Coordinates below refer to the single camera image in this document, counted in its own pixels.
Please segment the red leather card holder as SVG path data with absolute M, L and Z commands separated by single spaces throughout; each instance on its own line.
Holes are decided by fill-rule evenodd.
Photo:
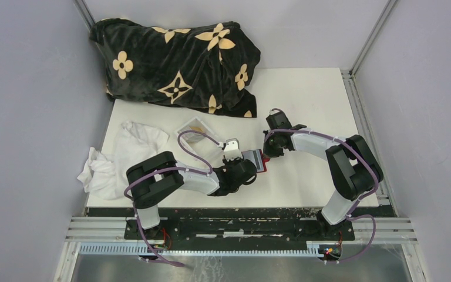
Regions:
M 261 157 L 262 157 L 262 163 L 263 163 L 263 165 L 260 166 L 260 167 L 256 167 L 256 166 L 255 166 L 256 169 L 257 169 L 257 173 L 264 173 L 264 172 L 267 171 L 266 163 L 268 162 L 268 159 L 266 159 L 266 158 L 264 157 L 264 155 L 263 155 L 261 149 L 255 149 L 255 150 L 259 150 L 259 151 L 260 151 L 260 154 L 261 154 Z

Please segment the white striped credit card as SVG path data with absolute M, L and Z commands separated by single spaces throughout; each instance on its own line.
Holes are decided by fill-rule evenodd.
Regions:
M 256 167 L 263 165 L 262 157 L 259 150 L 249 150 L 243 153 L 245 159 L 250 160 L 255 164 Z

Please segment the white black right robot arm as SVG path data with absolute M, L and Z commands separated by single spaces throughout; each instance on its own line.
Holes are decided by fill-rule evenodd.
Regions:
M 335 191 L 317 214 L 316 233 L 330 240 L 339 233 L 339 224 L 348 220 L 357 205 L 376 192 L 383 171 L 366 140 L 360 135 L 346 139 L 292 125 L 286 114 L 271 109 L 264 131 L 264 156 L 272 159 L 285 150 L 309 153 L 327 161 Z

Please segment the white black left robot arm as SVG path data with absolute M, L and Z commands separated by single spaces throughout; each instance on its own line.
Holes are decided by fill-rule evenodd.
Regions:
M 133 202 L 139 232 L 148 239 L 161 231 L 158 204 L 175 191 L 190 190 L 206 196 L 222 197 L 256 180 L 255 164 L 245 158 L 224 160 L 211 171 L 185 165 L 170 151 L 159 153 L 126 171 L 128 187 L 124 196 Z

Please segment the white plastic card box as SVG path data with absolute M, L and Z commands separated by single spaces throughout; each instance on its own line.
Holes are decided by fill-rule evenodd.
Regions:
M 216 142 L 221 142 L 218 135 L 199 117 L 195 116 L 174 130 L 174 134 L 182 135 L 179 140 L 185 149 L 210 163 L 220 161 L 223 151 Z

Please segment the stack of cards in box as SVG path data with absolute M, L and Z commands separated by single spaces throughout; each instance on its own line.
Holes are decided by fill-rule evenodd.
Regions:
M 178 135 L 188 131 L 188 133 L 185 133 L 182 138 L 183 140 L 185 140 L 187 143 L 197 143 L 201 140 L 204 139 L 203 133 L 206 133 L 206 130 L 201 127 L 201 126 L 185 126 L 182 127 L 179 132 Z

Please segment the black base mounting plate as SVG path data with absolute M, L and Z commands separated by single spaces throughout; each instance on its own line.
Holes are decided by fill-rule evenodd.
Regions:
M 318 208 L 162 208 L 160 224 L 142 233 L 134 219 L 127 219 L 124 239 L 145 236 L 174 251 L 304 250 L 308 241 L 355 240 L 350 222 L 323 227 L 318 212 Z

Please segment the black floral blanket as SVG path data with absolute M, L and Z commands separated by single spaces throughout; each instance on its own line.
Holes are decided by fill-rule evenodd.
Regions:
M 257 117 L 247 86 L 261 52 L 236 22 L 166 29 L 108 18 L 91 27 L 89 38 L 104 60 L 113 100 Z

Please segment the white crumpled cloth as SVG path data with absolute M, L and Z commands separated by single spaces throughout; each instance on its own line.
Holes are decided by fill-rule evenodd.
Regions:
M 122 199 L 129 185 L 127 170 L 160 153 L 168 139 L 169 135 L 157 127 L 125 121 L 120 124 L 113 152 L 103 154 L 91 147 L 77 179 L 85 193 L 103 200 Z

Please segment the aluminium frame rail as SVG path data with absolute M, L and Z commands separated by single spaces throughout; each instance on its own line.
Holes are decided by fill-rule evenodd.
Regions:
M 369 108 L 365 105 L 363 96 L 359 93 L 358 72 L 398 3 L 399 1 L 396 0 L 386 2 L 356 61 L 349 70 L 341 71 L 358 133 L 367 140 L 371 151 L 379 162 L 382 161 L 382 158 L 371 126 Z M 380 182 L 376 197 L 379 203 L 378 207 L 358 207 L 356 209 L 357 212 L 363 214 L 367 212 L 375 214 L 376 231 L 372 244 L 417 245 L 418 240 L 410 219 L 398 216 L 393 190 L 387 179 Z

